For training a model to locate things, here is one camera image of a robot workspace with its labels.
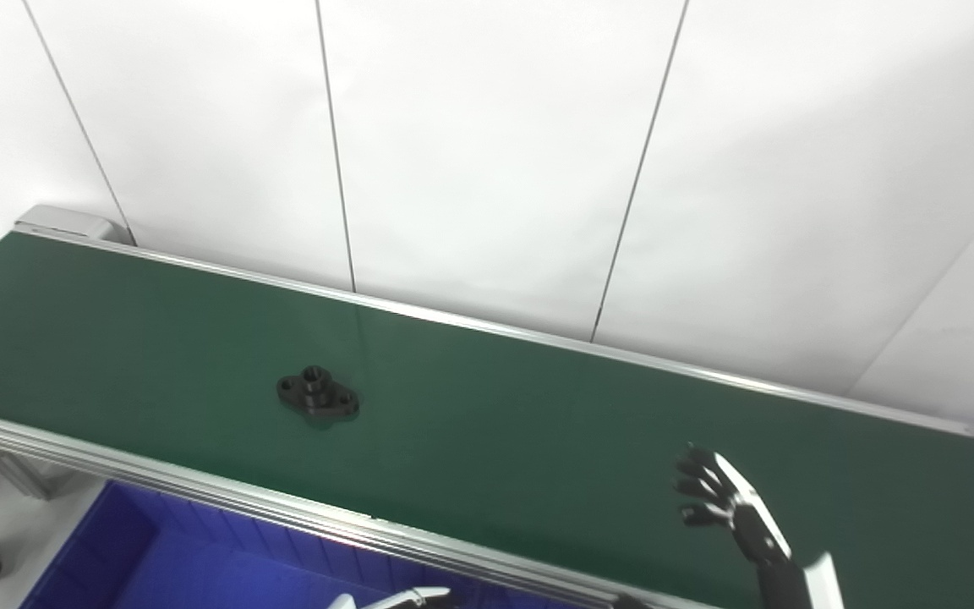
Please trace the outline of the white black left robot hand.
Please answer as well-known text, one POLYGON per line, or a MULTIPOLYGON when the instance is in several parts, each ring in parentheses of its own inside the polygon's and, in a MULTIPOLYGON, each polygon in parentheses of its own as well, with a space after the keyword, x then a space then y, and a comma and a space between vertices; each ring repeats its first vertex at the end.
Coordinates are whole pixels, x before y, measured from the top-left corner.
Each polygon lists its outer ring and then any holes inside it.
POLYGON ((368 609, 391 608, 456 608, 456 597, 449 587, 411 587, 364 605, 368 609))

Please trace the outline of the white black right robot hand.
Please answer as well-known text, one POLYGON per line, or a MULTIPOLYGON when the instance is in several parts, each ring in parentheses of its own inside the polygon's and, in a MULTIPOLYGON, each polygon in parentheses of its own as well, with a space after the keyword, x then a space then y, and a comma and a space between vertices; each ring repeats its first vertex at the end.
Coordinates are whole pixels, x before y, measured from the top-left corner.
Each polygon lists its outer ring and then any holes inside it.
POLYGON ((677 492, 692 498, 681 505, 685 527, 730 531, 743 558, 753 566, 764 608, 843 608, 834 558, 824 552, 801 566, 762 495, 727 458, 689 444, 677 460, 677 492))

